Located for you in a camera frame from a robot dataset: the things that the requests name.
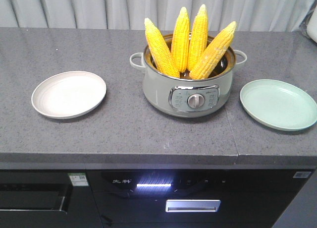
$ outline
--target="plastic plate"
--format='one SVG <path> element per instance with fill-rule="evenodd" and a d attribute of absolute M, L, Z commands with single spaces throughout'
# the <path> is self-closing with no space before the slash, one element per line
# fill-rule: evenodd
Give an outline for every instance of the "plastic plate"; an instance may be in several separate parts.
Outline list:
<path fill-rule="evenodd" d="M 40 83 L 32 94 L 36 111 L 55 119 L 84 115 L 96 108 L 106 95 L 106 83 L 96 74 L 70 71 Z"/>
<path fill-rule="evenodd" d="M 317 104 L 306 92 L 278 80 L 261 79 L 241 89 L 240 100 L 246 112 L 268 127 L 296 131 L 317 121 Z"/>

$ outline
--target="dishwasher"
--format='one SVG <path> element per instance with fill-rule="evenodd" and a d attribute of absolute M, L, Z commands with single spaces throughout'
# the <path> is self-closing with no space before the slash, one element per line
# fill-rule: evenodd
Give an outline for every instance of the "dishwasher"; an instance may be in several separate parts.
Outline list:
<path fill-rule="evenodd" d="M 87 171 L 104 228 L 270 228 L 313 170 Z"/>

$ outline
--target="control button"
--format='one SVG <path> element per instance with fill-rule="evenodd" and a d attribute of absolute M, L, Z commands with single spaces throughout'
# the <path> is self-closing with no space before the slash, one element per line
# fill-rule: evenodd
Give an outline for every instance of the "control button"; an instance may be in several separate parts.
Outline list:
<path fill-rule="evenodd" d="M 187 99 L 187 104 L 191 108 L 200 108 L 205 103 L 205 98 L 201 94 L 190 95 Z"/>

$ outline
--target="corn on the cob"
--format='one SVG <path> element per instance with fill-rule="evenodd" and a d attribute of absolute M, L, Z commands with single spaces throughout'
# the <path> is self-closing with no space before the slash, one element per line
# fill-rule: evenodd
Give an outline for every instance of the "corn on the cob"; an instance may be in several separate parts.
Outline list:
<path fill-rule="evenodd" d="M 182 7 L 177 17 L 171 45 L 171 54 L 175 67 L 181 73 L 187 69 L 189 26 L 190 21 L 187 9 Z"/>
<path fill-rule="evenodd" d="M 206 5 L 203 4 L 199 8 L 197 16 L 195 17 L 191 39 L 189 43 L 189 54 L 187 69 L 191 71 L 202 55 L 207 46 L 208 40 L 208 14 Z"/>
<path fill-rule="evenodd" d="M 192 79 L 208 78 L 230 46 L 237 23 L 231 22 L 207 46 L 189 75 Z"/>
<path fill-rule="evenodd" d="M 157 70 L 168 76 L 179 78 L 179 72 L 174 66 L 172 54 L 159 31 L 148 18 L 144 20 L 145 37 L 147 39 L 151 55 L 157 66 Z"/>

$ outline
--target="countertop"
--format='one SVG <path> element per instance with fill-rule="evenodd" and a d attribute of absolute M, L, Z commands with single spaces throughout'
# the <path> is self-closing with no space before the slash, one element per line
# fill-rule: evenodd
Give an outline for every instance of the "countertop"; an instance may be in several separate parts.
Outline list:
<path fill-rule="evenodd" d="M 0 28 L 0 168 L 317 165 L 316 125 L 268 128 L 244 111 L 239 97 L 250 81 L 276 79 L 317 101 L 315 42 L 300 32 L 236 32 L 231 46 L 248 61 L 234 72 L 227 103 L 200 118 L 166 115 L 148 103 L 143 74 L 129 64 L 146 44 L 144 31 Z M 36 86 L 73 70 L 105 80 L 101 104 L 74 119 L 37 113 Z"/>

